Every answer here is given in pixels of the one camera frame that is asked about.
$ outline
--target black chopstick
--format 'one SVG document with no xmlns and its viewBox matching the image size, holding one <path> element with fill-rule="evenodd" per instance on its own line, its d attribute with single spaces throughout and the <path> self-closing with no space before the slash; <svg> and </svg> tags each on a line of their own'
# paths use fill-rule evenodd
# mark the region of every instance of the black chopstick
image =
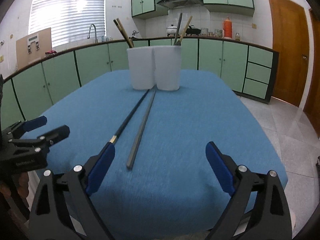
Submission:
<svg viewBox="0 0 320 240">
<path fill-rule="evenodd" d="M 143 119 L 142 119 L 142 122 L 140 124 L 138 133 L 137 133 L 136 138 L 134 139 L 133 145 L 131 147 L 131 151 L 130 151 L 130 154 L 129 154 L 129 157 L 128 157 L 128 160 L 127 160 L 127 164 L 126 164 L 127 169 L 129 169 L 129 170 L 132 169 L 134 160 L 136 158 L 137 151 L 138 151 L 138 148 L 139 148 L 139 144 L 140 144 L 140 141 L 141 141 L 141 137 L 142 137 L 142 134 L 143 134 L 143 130 L 144 130 L 144 127 L 146 126 L 147 119 L 148 119 L 148 116 L 149 116 L 149 113 L 150 113 L 150 109 L 152 107 L 152 103 L 153 103 L 153 99 L 155 98 L 155 95 L 156 95 L 156 91 L 154 91 L 154 93 L 153 93 L 153 95 L 151 97 L 151 100 L 149 102 L 148 108 L 146 110 L 146 113 L 143 116 Z"/>
<path fill-rule="evenodd" d="M 136 110 L 138 109 L 138 107 L 140 106 L 141 102 L 144 100 L 144 98 L 146 97 L 146 95 L 148 94 L 148 92 L 150 91 L 150 89 L 148 89 L 144 95 L 140 98 L 140 100 L 138 101 L 138 103 L 135 105 L 135 107 L 131 110 L 131 112 L 128 114 L 128 116 L 126 117 L 126 119 L 124 119 L 123 123 L 120 125 L 120 127 L 118 128 L 118 130 L 116 131 L 115 135 L 110 139 L 109 142 L 115 144 L 116 141 L 118 140 L 119 136 L 121 135 L 121 133 L 123 132 L 124 128 L 127 126 L 128 122 L 130 121 L 131 117 L 134 115 L 134 113 L 136 112 Z"/>
</svg>

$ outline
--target faucet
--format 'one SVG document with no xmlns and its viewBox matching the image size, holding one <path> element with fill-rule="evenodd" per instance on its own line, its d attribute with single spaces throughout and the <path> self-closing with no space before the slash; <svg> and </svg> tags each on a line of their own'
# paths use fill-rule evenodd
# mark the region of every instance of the faucet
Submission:
<svg viewBox="0 0 320 240">
<path fill-rule="evenodd" d="M 96 29 L 96 26 L 94 24 L 91 24 L 90 25 L 90 28 L 89 28 L 89 34 L 88 34 L 88 37 L 87 39 L 90 39 L 90 31 L 91 31 L 91 27 L 94 27 L 94 37 L 95 37 L 95 40 L 94 40 L 94 43 L 98 43 L 98 39 L 97 39 L 97 29 Z"/>
</svg>

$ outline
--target window blinds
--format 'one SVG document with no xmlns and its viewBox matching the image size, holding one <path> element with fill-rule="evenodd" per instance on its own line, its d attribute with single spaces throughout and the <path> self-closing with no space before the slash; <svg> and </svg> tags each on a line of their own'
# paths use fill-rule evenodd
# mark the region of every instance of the window blinds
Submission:
<svg viewBox="0 0 320 240">
<path fill-rule="evenodd" d="M 53 47 L 86 39 L 90 24 L 97 37 L 105 35 L 104 0 L 32 0 L 28 33 L 50 27 Z"/>
</svg>

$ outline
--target silver screw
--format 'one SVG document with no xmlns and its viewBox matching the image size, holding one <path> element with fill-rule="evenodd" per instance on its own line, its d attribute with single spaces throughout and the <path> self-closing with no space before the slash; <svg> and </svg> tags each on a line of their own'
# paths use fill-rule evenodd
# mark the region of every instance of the silver screw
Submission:
<svg viewBox="0 0 320 240">
<path fill-rule="evenodd" d="M 76 165 L 76 166 L 73 167 L 73 170 L 74 170 L 75 172 L 79 172 L 79 171 L 82 170 L 82 166 L 81 166 L 81 165 Z"/>
<path fill-rule="evenodd" d="M 238 167 L 238 170 L 241 171 L 241 172 L 246 172 L 246 171 L 247 171 L 247 167 L 244 166 L 244 165 L 240 165 L 240 166 Z"/>
<path fill-rule="evenodd" d="M 46 170 L 46 171 L 43 173 L 43 175 L 44 175 L 45 177 L 48 177 L 50 174 L 51 174 L 51 171 L 50 171 L 50 170 Z"/>
<path fill-rule="evenodd" d="M 275 171 L 269 171 L 271 177 L 276 177 L 277 173 Z"/>
</svg>

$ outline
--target table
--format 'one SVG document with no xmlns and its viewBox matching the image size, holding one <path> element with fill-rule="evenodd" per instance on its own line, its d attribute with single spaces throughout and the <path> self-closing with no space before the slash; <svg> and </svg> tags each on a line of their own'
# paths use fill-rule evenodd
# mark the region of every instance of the table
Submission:
<svg viewBox="0 0 320 240">
<path fill-rule="evenodd" d="M 215 74 L 182 70 L 178 91 L 157 91 L 132 171 L 125 164 L 151 93 L 117 141 L 116 157 L 91 196 L 116 239 L 147 240 L 212 228 L 229 201 L 205 157 L 214 141 L 251 171 L 287 175 L 273 146 L 239 98 Z M 60 125 L 70 136 L 51 147 L 48 168 L 69 171 L 100 152 L 143 95 L 128 70 L 106 73 L 44 112 L 48 123 L 34 138 Z M 253 207 L 252 195 L 247 211 Z"/>
</svg>

